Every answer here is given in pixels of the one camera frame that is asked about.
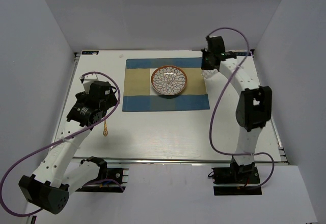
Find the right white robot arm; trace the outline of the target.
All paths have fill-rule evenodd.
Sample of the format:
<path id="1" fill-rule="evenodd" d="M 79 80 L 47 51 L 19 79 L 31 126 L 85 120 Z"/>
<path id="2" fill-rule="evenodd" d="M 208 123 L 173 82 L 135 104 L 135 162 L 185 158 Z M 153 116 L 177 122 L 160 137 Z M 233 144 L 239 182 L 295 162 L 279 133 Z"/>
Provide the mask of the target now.
<path id="1" fill-rule="evenodd" d="M 240 126 L 238 143 L 230 170 L 233 181 L 243 182 L 254 167 L 254 154 L 258 137 L 267 121 L 271 119 L 272 90 L 261 86 L 249 77 L 241 64 L 236 63 L 236 54 L 225 50 L 221 36 L 206 37 L 207 48 L 202 49 L 202 70 L 216 69 L 232 85 L 239 95 L 235 117 Z"/>

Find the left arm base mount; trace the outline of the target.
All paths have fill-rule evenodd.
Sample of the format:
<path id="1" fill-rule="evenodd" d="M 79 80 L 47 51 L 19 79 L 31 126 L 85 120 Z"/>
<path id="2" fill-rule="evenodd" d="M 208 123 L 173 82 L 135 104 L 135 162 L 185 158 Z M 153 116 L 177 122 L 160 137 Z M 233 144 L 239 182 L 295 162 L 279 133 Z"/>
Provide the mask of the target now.
<path id="1" fill-rule="evenodd" d="M 123 193 L 128 176 L 128 168 L 108 168 L 105 174 L 79 188 L 77 192 Z"/>

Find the blue and tan placemat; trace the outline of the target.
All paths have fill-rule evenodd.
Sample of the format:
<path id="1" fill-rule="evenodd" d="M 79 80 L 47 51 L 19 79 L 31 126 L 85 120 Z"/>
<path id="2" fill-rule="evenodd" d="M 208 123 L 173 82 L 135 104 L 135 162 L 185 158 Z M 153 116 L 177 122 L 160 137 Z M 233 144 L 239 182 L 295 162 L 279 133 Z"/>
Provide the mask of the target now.
<path id="1" fill-rule="evenodd" d="M 151 76 L 162 66 L 175 66 L 187 75 L 187 86 L 177 95 L 159 94 Z M 124 112 L 187 111 L 210 109 L 201 58 L 127 59 L 125 68 Z"/>

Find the patterned ceramic plate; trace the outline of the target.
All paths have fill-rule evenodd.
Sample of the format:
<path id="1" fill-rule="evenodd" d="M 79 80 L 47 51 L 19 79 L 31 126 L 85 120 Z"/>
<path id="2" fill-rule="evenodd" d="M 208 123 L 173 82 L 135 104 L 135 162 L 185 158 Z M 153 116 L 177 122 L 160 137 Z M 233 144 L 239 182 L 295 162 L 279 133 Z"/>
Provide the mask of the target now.
<path id="1" fill-rule="evenodd" d="M 187 86 L 187 75 L 179 67 L 171 65 L 161 66 L 152 73 L 151 85 L 160 95 L 178 95 Z"/>

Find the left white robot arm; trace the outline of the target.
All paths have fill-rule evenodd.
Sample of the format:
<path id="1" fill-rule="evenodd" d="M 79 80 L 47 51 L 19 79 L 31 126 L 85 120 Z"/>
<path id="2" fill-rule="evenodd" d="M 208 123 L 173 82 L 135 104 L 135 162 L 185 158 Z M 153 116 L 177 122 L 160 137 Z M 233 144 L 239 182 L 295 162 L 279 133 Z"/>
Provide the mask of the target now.
<path id="1" fill-rule="evenodd" d="M 52 214 L 60 213 L 69 196 L 87 183 L 107 179 L 107 162 L 98 157 L 82 160 L 79 167 L 66 169 L 92 125 L 101 121 L 111 107 L 117 105 L 117 89 L 107 81 L 88 81 L 77 93 L 76 103 L 67 115 L 61 133 L 62 143 L 49 150 L 31 176 L 22 176 L 18 185 L 26 200 Z"/>

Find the clear drinking glass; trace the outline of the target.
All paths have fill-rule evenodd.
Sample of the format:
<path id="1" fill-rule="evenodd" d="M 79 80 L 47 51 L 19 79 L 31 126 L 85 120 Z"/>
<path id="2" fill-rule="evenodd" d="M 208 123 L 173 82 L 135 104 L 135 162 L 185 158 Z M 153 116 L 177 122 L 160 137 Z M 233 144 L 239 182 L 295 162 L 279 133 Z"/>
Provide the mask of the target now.
<path id="1" fill-rule="evenodd" d="M 202 70 L 201 74 L 203 76 L 204 79 L 210 79 L 212 78 L 214 75 L 218 74 L 218 71 L 216 69 L 213 70 Z"/>

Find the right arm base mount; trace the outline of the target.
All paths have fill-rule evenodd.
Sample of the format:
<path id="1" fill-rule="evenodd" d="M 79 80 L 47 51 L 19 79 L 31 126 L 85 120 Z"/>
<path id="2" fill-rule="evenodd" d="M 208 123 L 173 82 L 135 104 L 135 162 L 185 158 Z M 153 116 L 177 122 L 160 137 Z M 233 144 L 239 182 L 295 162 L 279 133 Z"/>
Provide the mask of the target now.
<path id="1" fill-rule="evenodd" d="M 215 196 L 262 195 L 255 163 L 238 165 L 234 159 L 228 167 L 214 167 L 208 174 Z"/>

